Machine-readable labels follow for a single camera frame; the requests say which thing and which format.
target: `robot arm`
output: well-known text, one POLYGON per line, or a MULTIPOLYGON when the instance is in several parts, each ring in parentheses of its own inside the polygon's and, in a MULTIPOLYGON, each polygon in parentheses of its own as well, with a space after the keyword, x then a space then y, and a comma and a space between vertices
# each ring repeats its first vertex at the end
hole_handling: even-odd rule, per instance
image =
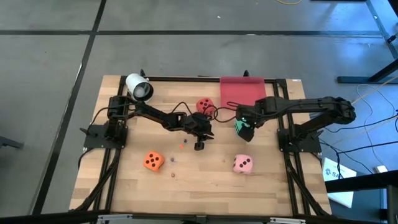
POLYGON ((238 133, 246 141, 254 136, 254 128, 260 128, 269 119, 276 119, 288 113, 315 113, 316 118, 301 125, 294 125, 294 133, 290 138, 305 138, 330 124, 349 124, 355 120, 354 107, 342 98, 324 97, 317 99, 286 100, 281 97, 268 96, 257 100, 254 106, 238 105, 236 119, 244 125, 238 133))
POLYGON ((193 113, 187 115, 185 112, 164 113, 152 106, 145 104, 143 101, 132 101, 125 96, 113 96, 109 99, 108 118, 111 121, 125 120, 126 110, 118 105, 125 105, 126 102, 135 106, 134 112, 127 117, 142 116, 151 121, 155 121, 162 125, 168 131, 184 131, 197 137, 195 150, 199 151, 204 148, 204 141, 213 139, 214 134, 211 132, 210 121, 201 113, 193 113))

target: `red fabric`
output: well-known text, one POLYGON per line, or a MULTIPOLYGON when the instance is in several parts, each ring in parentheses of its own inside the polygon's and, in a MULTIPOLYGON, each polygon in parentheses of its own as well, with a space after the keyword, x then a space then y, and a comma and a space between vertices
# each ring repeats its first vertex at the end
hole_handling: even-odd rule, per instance
POLYGON ((256 100, 266 97, 264 79, 259 77, 221 77, 220 89, 221 106, 232 109, 228 101, 253 106, 256 100))

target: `yellow cable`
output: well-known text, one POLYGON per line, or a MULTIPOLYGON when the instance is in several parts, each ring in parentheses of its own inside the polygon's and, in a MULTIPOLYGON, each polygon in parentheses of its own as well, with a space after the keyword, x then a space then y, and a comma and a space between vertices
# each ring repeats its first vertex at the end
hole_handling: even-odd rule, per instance
POLYGON ((302 0, 299 0, 298 2, 293 2, 293 3, 282 2, 281 0, 276 0, 276 1, 279 2, 279 3, 282 3, 282 4, 286 4, 286 5, 292 6, 292 5, 300 3, 302 0))
POLYGON ((371 94, 371 93, 377 91, 377 90, 380 89, 382 86, 384 86, 385 84, 387 84, 387 83, 389 83, 389 82, 395 80, 396 78, 398 78, 398 76, 390 78, 389 80, 385 81, 383 84, 379 85, 377 88, 375 88, 375 89, 373 89, 373 90, 371 90, 371 91, 365 93, 364 95, 362 95, 362 96, 359 97, 358 99, 354 100, 351 104, 353 105, 354 103, 358 102, 358 100, 360 100, 360 99, 364 98, 365 96, 368 96, 369 94, 371 94))

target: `gray floor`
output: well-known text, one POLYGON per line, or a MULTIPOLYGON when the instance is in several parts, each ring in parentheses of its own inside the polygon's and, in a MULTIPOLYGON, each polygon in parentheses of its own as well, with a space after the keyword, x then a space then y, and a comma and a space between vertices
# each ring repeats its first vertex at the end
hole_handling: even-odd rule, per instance
MULTIPOLYGON (((397 17, 387 0, 372 1, 392 34, 397 17)), ((91 29, 99 0, 28 0, 0 2, 0 29, 91 29)), ((265 0, 144 1, 108 0, 100 30, 377 30, 365 3, 303 0, 285 6, 265 0)), ((0 216, 29 213, 88 37, 0 35, 0 135, 25 143, 21 150, 0 152, 0 216)), ((73 110, 60 159, 44 207, 64 212, 77 174, 84 135, 78 128, 90 122, 103 75, 127 75, 143 68, 148 75, 211 77, 252 76, 302 79, 306 96, 357 98, 356 85, 339 85, 340 75, 370 76, 393 61, 381 37, 313 37, 255 35, 124 35, 97 36, 73 110)), ((361 86, 365 93, 370 89, 361 86)), ((381 91, 398 107, 396 86, 381 91)), ((374 93, 366 100, 374 113, 368 123, 392 115, 391 106, 374 93)), ((368 106, 355 104, 362 125, 368 106)), ((328 143, 353 149, 369 144, 362 130, 324 133, 328 143)), ((394 122, 370 132, 374 144, 398 137, 394 122)), ((376 147, 390 170, 398 169, 396 146, 376 147)), ((350 154, 369 168, 379 166, 371 149, 350 154)), ((323 156, 336 159, 328 148, 323 156)), ((367 173, 347 157, 341 163, 367 173)))

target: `wooden table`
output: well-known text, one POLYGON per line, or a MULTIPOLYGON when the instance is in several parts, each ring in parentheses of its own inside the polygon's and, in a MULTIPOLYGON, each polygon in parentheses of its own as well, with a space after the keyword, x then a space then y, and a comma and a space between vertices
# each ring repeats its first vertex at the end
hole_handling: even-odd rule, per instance
MULTIPOLYGON (((120 76, 103 77, 95 113, 108 105, 109 97, 117 94, 120 76)), ((220 84, 208 82, 151 82, 154 95, 149 105, 169 112, 181 101, 195 110, 195 103, 209 97, 220 105, 220 84)), ((266 85, 267 96, 273 95, 271 84, 266 85)), ((300 80, 287 80, 290 99, 305 98, 300 80)), ((177 111, 185 111, 184 105, 177 111)), ((219 119, 228 119, 233 112, 221 111, 219 119)), ((297 124, 309 120, 308 114, 294 114, 297 124)), ((106 110, 96 124, 107 120, 106 110)), ((129 136, 122 150, 112 212, 174 213, 207 215, 286 215, 291 205, 283 155, 279 151, 277 120, 267 121, 256 129, 251 142, 237 136, 233 121, 212 121, 214 140, 205 141, 205 149, 194 151, 195 137, 182 131, 171 133, 161 125, 145 118, 127 122, 129 136), (142 163, 148 151, 165 156, 159 173, 146 169, 142 163), (248 154, 254 168, 250 175, 232 171, 236 154, 248 154)), ((319 161, 309 153, 301 153, 307 188, 327 212, 330 204, 319 161)), ((70 208, 76 208, 98 182, 104 149, 95 149, 82 160, 70 208)), ((103 190, 100 208, 104 208, 107 186, 103 190)), ((296 186, 299 212, 303 213, 300 191, 296 186)))

